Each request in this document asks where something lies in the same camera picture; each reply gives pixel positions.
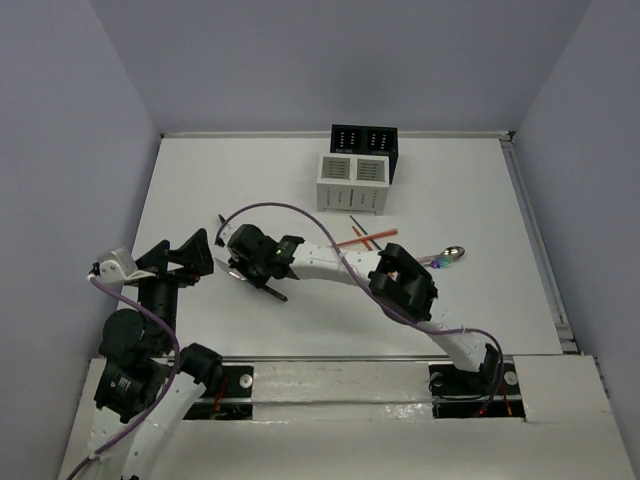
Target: red wire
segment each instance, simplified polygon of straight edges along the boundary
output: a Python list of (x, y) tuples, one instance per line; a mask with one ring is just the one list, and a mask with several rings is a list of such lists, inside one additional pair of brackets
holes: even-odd
[(504, 396), (504, 404), (507, 407), (507, 412), (509, 412), (509, 416), (513, 416), (513, 412), (511, 411), (511, 405), (509, 404), (509, 399), (507, 398), (507, 390), (500, 385), (500, 390), (502, 391), (502, 395)]
[(218, 405), (218, 403), (220, 402), (220, 399), (222, 397), (224, 397), (224, 392), (227, 388), (227, 384), (229, 383), (229, 379), (225, 378), (222, 381), (222, 385), (220, 386), (220, 391), (218, 393), (216, 393), (216, 396), (213, 400), (213, 411), (214, 413), (217, 412), (218, 410), (220, 410), (220, 405)]

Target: white platform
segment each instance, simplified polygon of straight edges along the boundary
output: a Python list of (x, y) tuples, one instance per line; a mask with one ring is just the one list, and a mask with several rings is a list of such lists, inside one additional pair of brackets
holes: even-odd
[[(86, 454), (92, 362), (59, 479)], [(434, 420), (424, 363), (258, 363), (253, 421), (183, 421), (152, 480), (633, 480), (590, 357), (518, 357), (527, 421)]]
[[(212, 238), (217, 214), (258, 201), (313, 211), (317, 156), (328, 138), (165, 139), (136, 237), (134, 256), (166, 238), (179, 246), (196, 229)], [(338, 240), (354, 237), (345, 214), (318, 214)], [(511, 179), (495, 139), (400, 140), (384, 216), (359, 216), (370, 232), (414, 255), (462, 245), (459, 265), (433, 272), (433, 313), (494, 333), (507, 354), (557, 354), (560, 344)], [(326, 243), (307, 219), (267, 208), (244, 215), (279, 239)], [(214, 254), (219, 254), (212, 246)], [(423, 335), (395, 325), (356, 288), (318, 281), (272, 284), (283, 304), (219, 270), (180, 292), (178, 335), (225, 356), (441, 355)], [(135, 291), (125, 289), (135, 296)]]

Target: gray wall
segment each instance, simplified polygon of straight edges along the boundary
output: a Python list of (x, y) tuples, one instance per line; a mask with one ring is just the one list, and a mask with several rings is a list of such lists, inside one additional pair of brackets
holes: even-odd
[(91, 0), (164, 132), (515, 129), (589, 0)]
[(2, 478), (57, 477), (114, 304), (86, 276), (131, 243), (156, 130), (86, 0), (0, 2)]
[(640, 2), (596, 0), (516, 135), (577, 340), (640, 476)]

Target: metal spoon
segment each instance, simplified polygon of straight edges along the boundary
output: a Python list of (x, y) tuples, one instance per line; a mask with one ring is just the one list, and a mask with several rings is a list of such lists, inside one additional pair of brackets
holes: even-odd
[(218, 258), (218, 257), (213, 257), (213, 260), (216, 262), (216, 265), (218, 265), (218, 267), (223, 271), (223, 272), (227, 272), (229, 275), (231, 275), (234, 278), (237, 278), (238, 280), (241, 280), (243, 282), (246, 282), (247, 279), (244, 278), (240, 272), (237, 272), (235, 270), (233, 270), (229, 264), (227, 262), (225, 262), (224, 260)]
[(427, 257), (422, 257), (418, 259), (424, 266), (429, 266), (433, 268), (443, 268), (448, 267), (453, 262), (457, 261), (464, 255), (464, 248), (459, 246), (453, 246), (445, 248), (438, 255), (429, 255)]

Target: white box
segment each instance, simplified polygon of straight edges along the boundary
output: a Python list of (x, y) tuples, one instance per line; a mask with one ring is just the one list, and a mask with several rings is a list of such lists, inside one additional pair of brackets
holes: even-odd
[(318, 211), (380, 215), (389, 191), (389, 157), (322, 153), (316, 183)]

